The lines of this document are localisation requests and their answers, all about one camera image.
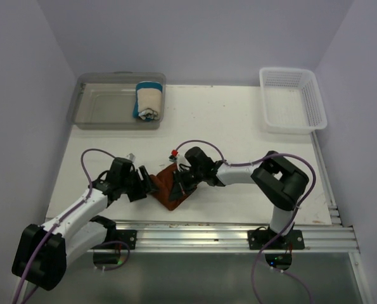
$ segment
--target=rolled towel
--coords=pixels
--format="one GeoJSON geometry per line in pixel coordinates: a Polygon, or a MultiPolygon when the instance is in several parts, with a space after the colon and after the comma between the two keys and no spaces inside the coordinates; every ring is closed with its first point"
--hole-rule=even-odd
{"type": "Polygon", "coordinates": [[[154,81],[143,81],[136,85],[134,118],[144,121],[159,120],[162,113],[163,86],[154,81]]]}

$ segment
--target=white table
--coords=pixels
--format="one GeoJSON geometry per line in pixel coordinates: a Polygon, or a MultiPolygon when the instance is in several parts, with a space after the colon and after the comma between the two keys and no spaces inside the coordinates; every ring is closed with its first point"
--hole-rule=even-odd
{"type": "MultiPolygon", "coordinates": [[[[62,212],[87,187],[80,155],[88,148],[100,148],[117,156],[134,153],[136,166],[145,165],[157,174],[167,165],[172,149],[188,139],[203,139],[218,146],[229,162],[247,162],[269,150],[293,153],[308,160],[317,171],[317,184],[302,205],[296,223],[331,225],[328,195],[322,183],[311,136],[269,134],[262,130],[259,87],[168,85],[164,120],[158,130],[83,131],[74,127],[49,204],[47,218],[62,212]]],[[[214,160],[218,154],[199,144],[214,160]]],[[[183,154],[188,148],[181,148],[183,154]]],[[[94,179],[107,170],[111,159],[104,154],[86,155],[86,166],[94,179]]],[[[297,162],[310,177],[310,172],[297,162]]],[[[130,203],[127,196],[114,202],[102,215],[113,220],[138,222],[268,223],[272,203],[254,185],[209,187],[200,185],[181,206],[168,211],[154,198],[130,203]]]]}

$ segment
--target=gray tray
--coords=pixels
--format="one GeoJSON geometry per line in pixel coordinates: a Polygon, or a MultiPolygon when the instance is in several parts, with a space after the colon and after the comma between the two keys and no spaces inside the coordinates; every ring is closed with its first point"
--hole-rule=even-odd
{"type": "Polygon", "coordinates": [[[154,130],[163,120],[165,75],[162,73],[87,73],[75,86],[68,119],[83,130],[154,130]],[[136,84],[155,81],[163,86],[159,120],[133,118],[136,84]]]}

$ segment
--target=white wall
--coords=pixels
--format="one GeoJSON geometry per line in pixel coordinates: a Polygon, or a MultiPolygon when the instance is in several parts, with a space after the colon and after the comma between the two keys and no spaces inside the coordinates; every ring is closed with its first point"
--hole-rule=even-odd
{"type": "Polygon", "coordinates": [[[256,84],[315,69],[352,0],[39,0],[76,76],[163,72],[169,83],[256,84]]]}
{"type": "Polygon", "coordinates": [[[316,74],[328,116],[319,142],[377,301],[377,1],[355,0],[316,74]]]}
{"type": "Polygon", "coordinates": [[[23,228],[44,218],[74,81],[38,4],[0,0],[0,303],[23,228]]]}

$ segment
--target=white plastic basket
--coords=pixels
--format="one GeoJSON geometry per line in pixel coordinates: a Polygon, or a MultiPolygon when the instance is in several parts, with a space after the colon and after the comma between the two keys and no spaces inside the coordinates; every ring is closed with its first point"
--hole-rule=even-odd
{"type": "Polygon", "coordinates": [[[313,72],[299,68],[262,68],[260,85],[266,131],[308,134],[327,126],[313,72]]]}

